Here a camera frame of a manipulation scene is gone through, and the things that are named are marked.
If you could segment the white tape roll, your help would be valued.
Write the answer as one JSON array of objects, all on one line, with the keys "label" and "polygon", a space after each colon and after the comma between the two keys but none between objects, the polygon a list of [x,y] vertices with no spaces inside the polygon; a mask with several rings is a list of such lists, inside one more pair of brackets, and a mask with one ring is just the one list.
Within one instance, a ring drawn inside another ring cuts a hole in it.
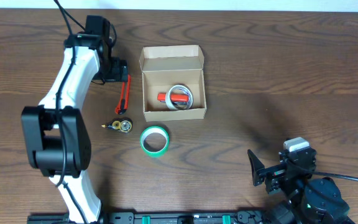
[{"label": "white tape roll", "polygon": [[[179,107],[172,102],[171,95],[174,90],[180,90],[188,97],[188,102],[186,103],[185,107]],[[188,87],[186,87],[185,85],[174,85],[166,93],[165,103],[170,110],[188,110],[193,105],[193,94],[190,91],[190,89]]]}]

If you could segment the red stapler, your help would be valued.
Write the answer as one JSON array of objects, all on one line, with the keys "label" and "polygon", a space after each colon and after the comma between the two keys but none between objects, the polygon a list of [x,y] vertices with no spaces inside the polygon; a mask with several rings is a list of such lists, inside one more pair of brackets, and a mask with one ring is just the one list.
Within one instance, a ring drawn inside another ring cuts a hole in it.
[{"label": "red stapler", "polygon": [[[165,102],[166,94],[165,93],[159,93],[157,95],[157,100],[160,102]],[[182,94],[171,94],[170,100],[172,103],[176,104],[187,104],[189,102],[189,96],[188,95],[182,95]]]}]

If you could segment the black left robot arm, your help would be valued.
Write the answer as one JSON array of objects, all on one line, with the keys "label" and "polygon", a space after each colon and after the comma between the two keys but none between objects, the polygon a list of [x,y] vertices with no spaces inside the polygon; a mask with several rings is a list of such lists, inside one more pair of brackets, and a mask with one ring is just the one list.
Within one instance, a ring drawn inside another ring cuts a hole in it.
[{"label": "black left robot arm", "polygon": [[90,83],[110,70],[115,37],[71,34],[55,83],[38,106],[21,114],[29,164],[60,191],[68,212],[29,215],[28,223],[109,223],[109,214],[93,190],[88,166],[91,141],[81,115]]}]

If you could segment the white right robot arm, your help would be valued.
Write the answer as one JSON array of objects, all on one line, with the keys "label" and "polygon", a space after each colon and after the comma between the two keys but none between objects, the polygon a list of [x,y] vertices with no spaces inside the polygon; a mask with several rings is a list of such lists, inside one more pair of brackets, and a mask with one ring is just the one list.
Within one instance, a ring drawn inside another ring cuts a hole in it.
[{"label": "white right robot arm", "polygon": [[311,147],[279,153],[280,163],[266,168],[248,150],[254,186],[265,184],[268,194],[283,192],[286,200],[263,213],[264,223],[346,224],[349,205],[332,178],[313,179],[316,151]]}]

